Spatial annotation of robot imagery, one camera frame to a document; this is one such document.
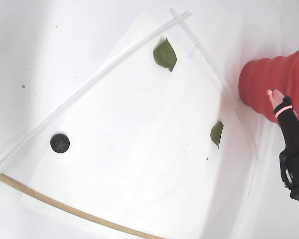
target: red plastic container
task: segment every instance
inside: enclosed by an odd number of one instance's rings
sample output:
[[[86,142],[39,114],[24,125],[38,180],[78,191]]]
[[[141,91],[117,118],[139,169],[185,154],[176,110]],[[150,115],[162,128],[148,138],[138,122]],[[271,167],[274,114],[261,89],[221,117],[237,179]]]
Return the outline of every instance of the red plastic container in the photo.
[[[290,96],[299,116],[299,51],[284,57],[248,62],[240,73],[239,95],[244,104],[277,122],[266,90],[277,89]]]

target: pink ring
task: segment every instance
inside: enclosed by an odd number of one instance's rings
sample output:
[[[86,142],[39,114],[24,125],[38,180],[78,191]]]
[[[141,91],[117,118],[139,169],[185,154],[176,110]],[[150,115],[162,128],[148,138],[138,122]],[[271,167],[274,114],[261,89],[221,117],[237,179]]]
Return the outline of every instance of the pink ring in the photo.
[[[279,111],[275,114],[276,119],[278,118],[278,116],[279,116],[282,112],[284,112],[285,110],[288,110],[288,109],[292,109],[292,108],[293,108],[293,106],[285,106],[285,107],[283,107],[281,110],[279,110]]]

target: red bucket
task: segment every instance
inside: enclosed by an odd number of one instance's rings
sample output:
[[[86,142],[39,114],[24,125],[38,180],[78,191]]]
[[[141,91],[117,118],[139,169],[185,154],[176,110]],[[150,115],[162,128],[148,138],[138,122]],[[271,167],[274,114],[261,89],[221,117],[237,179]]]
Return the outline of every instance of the red bucket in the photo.
[[[277,122],[267,90],[277,89],[290,96],[299,116],[299,51],[284,57],[248,62],[240,73],[239,95],[242,102],[271,122]]]

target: white wall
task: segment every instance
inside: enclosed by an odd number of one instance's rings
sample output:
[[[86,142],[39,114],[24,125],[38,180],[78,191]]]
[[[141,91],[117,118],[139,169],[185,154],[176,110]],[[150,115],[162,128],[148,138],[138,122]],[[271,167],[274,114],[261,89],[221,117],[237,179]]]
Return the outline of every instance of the white wall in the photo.
[[[299,50],[299,0],[283,0],[281,54]],[[285,148],[280,129],[266,121],[261,157],[253,179],[249,205],[237,238],[299,238],[299,202],[289,197],[280,177],[279,153]]]

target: white surface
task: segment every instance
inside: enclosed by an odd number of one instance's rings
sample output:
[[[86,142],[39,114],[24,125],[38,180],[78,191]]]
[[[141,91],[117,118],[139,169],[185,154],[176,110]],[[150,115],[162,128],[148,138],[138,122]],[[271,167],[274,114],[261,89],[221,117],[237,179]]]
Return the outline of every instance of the white surface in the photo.
[[[143,14],[112,55],[156,27]],[[51,134],[44,133],[33,142],[36,147],[16,155],[8,175],[24,178],[15,166],[23,162],[24,172],[27,161],[45,148],[29,185],[72,207],[164,238],[194,239],[210,233],[211,222],[216,225],[219,212],[229,211],[228,201],[235,198],[241,203],[232,202],[234,227],[247,196],[252,150],[236,127],[233,107],[210,84],[215,79],[169,41],[178,57],[172,73],[153,61],[159,38],[151,41],[73,105],[58,128],[47,130],[69,136],[68,152],[53,152],[47,147]],[[217,120],[225,124],[220,150],[210,140]]]
[[[36,206],[48,213],[44,215],[29,210],[20,203],[24,197],[23,193],[0,182],[0,239],[140,239],[75,217],[39,201],[35,201]]]

